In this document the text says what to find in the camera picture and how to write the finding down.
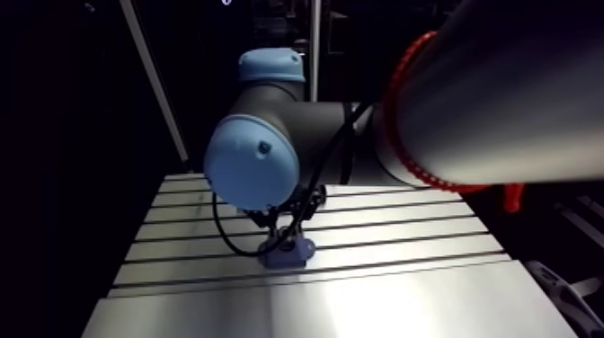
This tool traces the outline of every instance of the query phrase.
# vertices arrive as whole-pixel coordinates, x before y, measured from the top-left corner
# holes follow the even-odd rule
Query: black robot arm segment
[[[397,89],[394,120],[385,122],[374,105],[334,150],[321,182],[421,184],[386,140],[386,124],[407,155],[444,182],[604,177],[604,27],[593,24],[600,21],[597,6],[548,3],[544,13],[541,4],[520,1],[464,2],[414,60]],[[285,64],[276,60],[256,69]],[[303,76],[286,68],[245,80],[206,155],[213,189],[243,209],[279,204],[305,184],[351,110],[301,102],[296,79]]]

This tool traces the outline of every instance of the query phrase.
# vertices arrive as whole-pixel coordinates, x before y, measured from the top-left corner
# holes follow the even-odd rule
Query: cable
[[[304,217],[306,209],[308,208],[308,206],[310,205],[310,201],[312,200],[313,190],[315,189],[316,185],[319,182],[319,179],[321,178],[321,173],[323,172],[323,169],[325,167],[325,164],[329,160],[329,157],[332,155],[333,151],[338,146],[338,143],[340,143],[347,130],[354,124],[354,122],[356,122],[363,115],[363,113],[370,106],[370,102],[361,102],[354,110],[354,112],[340,126],[338,131],[335,132],[335,134],[329,140],[327,146],[323,149],[321,157],[319,157],[318,165],[316,166],[315,171],[313,172],[313,175],[310,178],[310,182],[308,183],[308,187],[306,189],[306,195],[302,200],[303,203],[301,209],[297,214],[294,215],[294,219],[292,219],[291,223],[285,229],[285,231],[283,231],[281,236],[279,236],[273,244],[264,247],[262,250],[245,251],[238,248],[235,244],[233,244],[233,242],[231,242],[231,239],[228,238],[225,229],[220,223],[217,208],[217,195],[215,192],[212,192],[212,217],[214,218],[214,223],[216,223],[216,228],[220,233],[220,237],[222,237],[222,240],[225,242],[226,246],[228,246],[228,248],[231,249],[235,254],[238,254],[243,257],[261,257],[280,247],[294,233],[296,228],[299,227],[299,225],[302,223],[302,218]]]

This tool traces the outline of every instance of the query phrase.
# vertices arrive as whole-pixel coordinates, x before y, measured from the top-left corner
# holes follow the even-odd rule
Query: red cable wrap
[[[384,96],[384,100],[382,102],[384,109],[384,126],[386,128],[386,137],[401,164],[404,165],[404,167],[410,173],[412,173],[422,182],[444,191],[453,191],[459,193],[481,191],[489,187],[489,185],[455,184],[441,180],[433,174],[426,172],[411,158],[398,136],[395,118],[397,92],[406,79],[407,70],[411,64],[411,61],[434,36],[436,36],[436,32],[429,31],[419,37],[411,44],[411,46],[409,46],[409,48],[407,48],[403,54],[403,57],[400,59],[398,66],[396,66],[395,73],[392,75],[390,84],[386,90],[386,95]],[[520,209],[520,196],[522,193],[522,188],[523,184],[521,183],[512,183],[506,185],[504,205],[508,212],[516,212]]]

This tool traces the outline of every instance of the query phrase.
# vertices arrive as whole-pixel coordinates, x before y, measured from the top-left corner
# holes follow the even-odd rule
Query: metal table
[[[305,269],[231,254],[202,174],[167,176],[84,337],[574,337],[455,193],[327,187]],[[221,204],[234,242],[264,239]],[[282,217],[285,225],[290,217]]]

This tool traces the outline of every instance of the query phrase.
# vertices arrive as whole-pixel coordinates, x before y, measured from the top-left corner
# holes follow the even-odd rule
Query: blue joint cap
[[[288,200],[298,185],[298,156],[288,139],[251,115],[229,115],[209,141],[204,171],[212,190],[244,210],[266,210]]]
[[[253,49],[239,58],[239,81],[305,82],[302,56],[294,49]]]

